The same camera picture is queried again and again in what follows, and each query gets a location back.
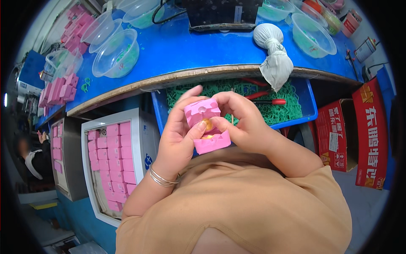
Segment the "red cardboard box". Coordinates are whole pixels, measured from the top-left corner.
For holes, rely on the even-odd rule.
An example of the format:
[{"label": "red cardboard box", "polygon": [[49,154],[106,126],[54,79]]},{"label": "red cardboard box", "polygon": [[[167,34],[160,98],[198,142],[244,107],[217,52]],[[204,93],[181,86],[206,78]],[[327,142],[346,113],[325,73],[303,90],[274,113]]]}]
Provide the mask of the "red cardboard box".
[{"label": "red cardboard box", "polygon": [[388,129],[378,79],[365,83],[352,98],[360,147],[355,185],[382,189],[388,162]]}]

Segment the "black cable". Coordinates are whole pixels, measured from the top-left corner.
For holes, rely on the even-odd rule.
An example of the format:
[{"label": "black cable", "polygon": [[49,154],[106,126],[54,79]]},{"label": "black cable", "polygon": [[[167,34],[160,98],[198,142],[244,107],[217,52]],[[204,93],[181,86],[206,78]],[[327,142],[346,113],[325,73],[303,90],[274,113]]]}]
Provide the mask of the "black cable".
[{"label": "black cable", "polygon": [[184,11],[181,11],[181,12],[179,12],[179,13],[176,13],[175,15],[173,15],[172,17],[169,17],[169,18],[167,18],[167,19],[160,20],[160,21],[155,21],[155,15],[159,12],[159,10],[162,8],[162,6],[163,6],[164,4],[166,4],[166,3],[167,3],[167,1],[163,2],[163,0],[161,0],[161,5],[160,5],[160,6],[154,11],[154,13],[152,14],[152,23],[154,23],[154,24],[156,24],[156,25],[162,24],[162,23],[164,23],[164,22],[166,22],[166,21],[168,21],[168,20],[170,20],[170,19],[173,19],[174,17],[179,16],[179,15],[181,15],[181,14],[183,14],[183,13],[186,12],[186,10],[184,10]]}]

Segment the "bracelet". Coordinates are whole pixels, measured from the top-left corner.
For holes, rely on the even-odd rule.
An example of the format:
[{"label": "bracelet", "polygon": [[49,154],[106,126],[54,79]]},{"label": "bracelet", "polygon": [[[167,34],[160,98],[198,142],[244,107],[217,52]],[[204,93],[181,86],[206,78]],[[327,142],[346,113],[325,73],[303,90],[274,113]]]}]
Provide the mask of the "bracelet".
[{"label": "bracelet", "polygon": [[165,178],[161,177],[160,175],[158,175],[153,169],[152,167],[149,168],[149,175],[151,176],[151,178],[158,183],[159,185],[163,186],[163,187],[171,187],[177,183],[180,182],[180,174],[177,175],[177,178],[175,180],[175,182],[171,182],[166,180]]}]

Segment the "green plastic scrap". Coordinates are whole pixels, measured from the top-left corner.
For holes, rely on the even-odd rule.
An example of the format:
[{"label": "green plastic scrap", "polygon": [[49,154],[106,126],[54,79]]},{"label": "green plastic scrap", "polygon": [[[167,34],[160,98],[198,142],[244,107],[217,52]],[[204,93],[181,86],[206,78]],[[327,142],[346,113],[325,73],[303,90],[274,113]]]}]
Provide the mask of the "green plastic scrap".
[{"label": "green plastic scrap", "polygon": [[[202,85],[203,91],[201,96],[212,97],[214,94],[222,91],[230,91],[234,88],[234,92],[247,96],[258,92],[258,86],[238,79],[225,79],[214,80],[207,82],[200,82],[177,87],[170,87],[166,89],[166,102],[168,104],[168,113],[175,105],[175,102],[187,90]],[[271,104],[256,104],[257,108],[262,114],[262,117],[267,125],[278,124],[293,119],[302,117],[302,107],[299,104],[299,97],[296,95],[296,89],[290,84],[288,80],[278,93],[270,93],[268,95],[259,97],[255,100],[272,100],[272,99],[285,99],[285,105],[271,105]],[[227,114],[225,118],[231,122],[231,115]],[[234,125],[238,123],[238,119],[234,117]]]}]

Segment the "clear plastic bowl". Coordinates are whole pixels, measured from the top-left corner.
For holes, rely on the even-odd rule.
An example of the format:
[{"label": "clear plastic bowl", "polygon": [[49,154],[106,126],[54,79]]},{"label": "clear plastic bowl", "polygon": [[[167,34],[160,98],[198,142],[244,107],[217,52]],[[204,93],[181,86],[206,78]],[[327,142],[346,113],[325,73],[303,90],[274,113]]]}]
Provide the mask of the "clear plastic bowl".
[{"label": "clear plastic bowl", "polygon": [[139,55],[137,31],[125,29],[103,44],[93,62],[92,73],[96,78],[121,78],[132,70]]},{"label": "clear plastic bowl", "polygon": [[110,37],[123,30],[123,27],[121,26],[122,23],[122,19],[116,19],[103,27],[90,44],[89,53],[98,53],[102,45]]},{"label": "clear plastic bowl", "polygon": [[304,53],[313,58],[335,55],[337,48],[327,30],[307,15],[292,14],[293,40]]},{"label": "clear plastic bowl", "polygon": [[[160,0],[137,1],[123,17],[124,23],[130,23],[133,27],[144,29],[152,26],[152,15],[160,5]],[[155,21],[164,16],[165,8],[161,8],[155,15]]]},{"label": "clear plastic bowl", "polygon": [[317,21],[322,27],[327,27],[327,21],[323,18],[323,16],[318,13],[315,9],[313,9],[310,5],[305,4],[299,0],[290,0],[290,2],[295,6],[295,11],[292,13],[301,13],[305,14],[315,21]]},{"label": "clear plastic bowl", "polygon": [[128,12],[136,2],[141,2],[141,1],[149,1],[149,0],[122,0],[118,5],[117,9],[124,11],[125,13]]},{"label": "clear plastic bowl", "polygon": [[83,57],[79,52],[79,48],[76,48],[72,53],[67,54],[65,60],[60,63],[55,71],[52,82],[56,78],[63,78],[64,76],[69,76],[72,73],[77,73],[80,66],[82,65]]},{"label": "clear plastic bowl", "polygon": [[258,8],[258,15],[266,20],[281,21],[295,11],[295,6],[284,0],[264,0],[262,7]]},{"label": "clear plastic bowl", "polygon": [[99,17],[97,17],[92,24],[86,29],[83,36],[80,38],[80,42],[92,43],[93,39],[100,32],[100,30],[105,27],[108,23],[113,21],[111,17],[112,10],[103,12]]}]

